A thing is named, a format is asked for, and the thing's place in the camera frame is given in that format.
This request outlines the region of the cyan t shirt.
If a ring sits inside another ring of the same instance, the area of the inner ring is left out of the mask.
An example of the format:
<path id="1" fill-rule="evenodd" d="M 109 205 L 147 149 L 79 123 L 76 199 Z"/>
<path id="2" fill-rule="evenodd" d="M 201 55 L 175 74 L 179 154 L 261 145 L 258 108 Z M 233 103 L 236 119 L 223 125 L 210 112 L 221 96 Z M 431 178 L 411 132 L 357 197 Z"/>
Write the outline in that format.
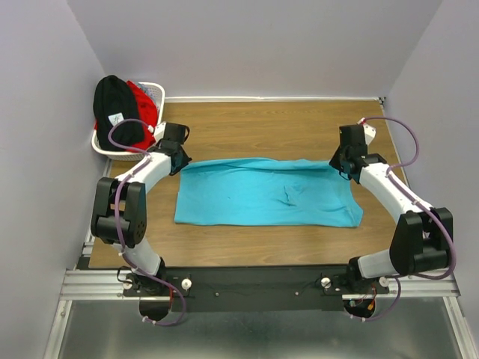
<path id="1" fill-rule="evenodd" d="M 180 173 L 174 220 L 202 226 L 358 227 L 350 182 L 326 161 L 195 162 Z"/>

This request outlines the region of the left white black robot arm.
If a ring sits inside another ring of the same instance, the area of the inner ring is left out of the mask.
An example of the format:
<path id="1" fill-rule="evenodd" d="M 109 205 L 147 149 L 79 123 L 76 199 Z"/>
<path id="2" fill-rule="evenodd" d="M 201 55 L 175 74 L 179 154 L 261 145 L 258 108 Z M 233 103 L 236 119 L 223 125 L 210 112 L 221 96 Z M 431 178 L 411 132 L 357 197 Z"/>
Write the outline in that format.
<path id="1" fill-rule="evenodd" d="M 188 126 L 164 123 L 160 129 L 157 144 L 149 150 L 136 149 L 141 154 L 138 164 L 98 181 L 91 217 L 92 236 L 115 248 L 133 272 L 156 280 L 162 278 L 164 261 L 146 238 L 147 193 L 192 160 L 183 149 Z"/>

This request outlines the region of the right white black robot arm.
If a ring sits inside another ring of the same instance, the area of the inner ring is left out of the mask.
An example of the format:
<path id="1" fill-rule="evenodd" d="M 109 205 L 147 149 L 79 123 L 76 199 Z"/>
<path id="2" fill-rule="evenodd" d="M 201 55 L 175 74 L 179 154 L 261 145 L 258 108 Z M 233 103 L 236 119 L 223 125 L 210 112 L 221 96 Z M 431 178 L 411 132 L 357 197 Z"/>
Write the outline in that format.
<path id="1" fill-rule="evenodd" d="M 368 147 L 376 130 L 364 121 L 339 129 L 339 146 L 329 164 L 348 180 L 366 188 L 396 224 L 390 247 L 352 258 L 339 278 L 351 291 L 359 291 L 381 277 L 415 275 L 444 269 L 457 262 L 453 242 L 453 215 L 422 200 L 394 173 L 393 167 Z"/>

